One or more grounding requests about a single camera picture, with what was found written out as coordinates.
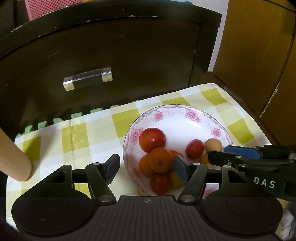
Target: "dark wooden cabinet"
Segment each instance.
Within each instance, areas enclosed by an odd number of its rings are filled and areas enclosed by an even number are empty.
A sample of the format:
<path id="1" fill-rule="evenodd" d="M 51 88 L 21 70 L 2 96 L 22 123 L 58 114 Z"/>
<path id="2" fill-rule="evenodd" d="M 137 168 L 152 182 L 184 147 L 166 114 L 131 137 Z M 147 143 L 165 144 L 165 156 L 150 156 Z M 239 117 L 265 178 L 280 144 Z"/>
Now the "dark wooden cabinet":
<path id="1" fill-rule="evenodd" d="M 44 36 L 0 61 L 1 105 L 25 127 L 186 88 L 199 32 L 196 23 L 126 18 Z M 112 81 L 64 90 L 65 77 L 107 67 Z"/>
<path id="2" fill-rule="evenodd" d="M 174 1 L 94 1 L 54 11 L 0 39 L 0 127 L 125 104 L 201 83 L 221 14 Z M 96 69 L 113 80 L 65 91 Z"/>
<path id="3" fill-rule="evenodd" d="M 0 37 L 15 27 L 13 5 L 14 1 L 11 0 L 0 1 Z"/>

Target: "drawer handle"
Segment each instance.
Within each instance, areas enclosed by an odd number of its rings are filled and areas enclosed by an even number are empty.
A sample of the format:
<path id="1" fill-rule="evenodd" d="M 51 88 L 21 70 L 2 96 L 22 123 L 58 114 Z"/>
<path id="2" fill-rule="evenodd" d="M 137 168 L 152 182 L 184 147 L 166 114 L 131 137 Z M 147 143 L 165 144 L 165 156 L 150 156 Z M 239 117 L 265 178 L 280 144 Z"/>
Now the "drawer handle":
<path id="1" fill-rule="evenodd" d="M 111 68 L 96 69 L 64 78 L 63 86 L 66 91 L 112 80 Z"/>

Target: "pink flower pattern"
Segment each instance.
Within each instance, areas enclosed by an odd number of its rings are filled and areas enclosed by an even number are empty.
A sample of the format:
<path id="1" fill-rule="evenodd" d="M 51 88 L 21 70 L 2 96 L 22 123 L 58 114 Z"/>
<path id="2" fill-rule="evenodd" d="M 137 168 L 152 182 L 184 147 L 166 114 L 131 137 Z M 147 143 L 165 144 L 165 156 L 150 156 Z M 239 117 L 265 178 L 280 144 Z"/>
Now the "pink flower pattern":
<path id="1" fill-rule="evenodd" d="M 136 169 L 133 167 L 133 174 L 138 178 L 138 179 L 142 179 L 142 173 L 140 172 L 140 170 Z"/>
<path id="2" fill-rule="evenodd" d="M 163 112 L 157 111 L 156 114 L 154 115 L 154 120 L 161 121 L 162 119 L 163 119 Z"/>
<path id="3" fill-rule="evenodd" d="M 208 188 L 207 190 L 204 191 L 204 194 L 203 194 L 202 198 L 204 199 L 207 195 L 209 195 L 213 191 L 215 191 L 214 188 Z"/>
<path id="4" fill-rule="evenodd" d="M 191 110 L 191 109 L 186 110 L 185 116 L 191 121 L 201 122 L 201 119 L 198 117 L 196 110 Z"/>
<path id="5" fill-rule="evenodd" d="M 142 132 L 143 128 L 140 128 L 140 129 L 132 129 L 131 130 L 131 136 L 130 136 L 130 140 L 131 142 L 135 145 L 137 144 L 138 140 L 139 140 L 139 136 Z"/>
<path id="6" fill-rule="evenodd" d="M 217 129 L 217 128 L 214 128 L 214 129 L 211 131 L 211 134 L 212 134 L 215 138 L 218 138 L 219 136 L 221 136 L 221 130 L 220 130 L 220 129 Z"/>

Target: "wooden door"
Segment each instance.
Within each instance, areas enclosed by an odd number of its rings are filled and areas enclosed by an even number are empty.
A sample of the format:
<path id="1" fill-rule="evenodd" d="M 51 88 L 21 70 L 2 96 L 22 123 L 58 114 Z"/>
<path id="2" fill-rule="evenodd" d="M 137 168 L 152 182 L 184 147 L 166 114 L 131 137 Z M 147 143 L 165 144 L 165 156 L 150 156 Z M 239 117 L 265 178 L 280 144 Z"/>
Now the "wooden door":
<path id="1" fill-rule="evenodd" d="M 268 108 L 261 116 L 282 145 L 296 144 L 296 42 Z"/>
<path id="2" fill-rule="evenodd" d="M 288 0 L 268 0 L 268 1 L 295 12 L 295 7 Z"/>
<path id="3" fill-rule="evenodd" d="M 294 22 L 295 13 L 276 4 L 229 0 L 214 73 L 258 114 L 278 84 Z"/>

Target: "table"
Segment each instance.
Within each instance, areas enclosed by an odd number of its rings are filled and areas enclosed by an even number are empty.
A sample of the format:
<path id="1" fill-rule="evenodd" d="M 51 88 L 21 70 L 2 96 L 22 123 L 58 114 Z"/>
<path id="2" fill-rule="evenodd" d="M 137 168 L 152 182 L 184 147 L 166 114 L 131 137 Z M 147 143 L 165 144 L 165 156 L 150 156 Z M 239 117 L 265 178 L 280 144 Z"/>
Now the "table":
<path id="1" fill-rule="evenodd" d="M 121 167 L 109 185 L 118 199 L 121 195 L 138 195 L 123 164 L 122 146 L 131 124 L 151 108 L 166 104 L 184 104 L 203 110 L 227 130 L 233 145 L 270 144 L 253 118 L 216 84 L 203 84 L 177 92 L 139 100 L 122 106 L 66 120 L 15 139 L 16 145 L 30 158 L 31 178 L 18 182 L 8 177 L 6 194 L 7 222 L 15 226 L 11 207 L 14 201 L 40 180 L 63 165 L 85 168 L 94 162 L 104 163 L 118 153 Z M 75 188 L 89 195 L 87 184 Z"/>

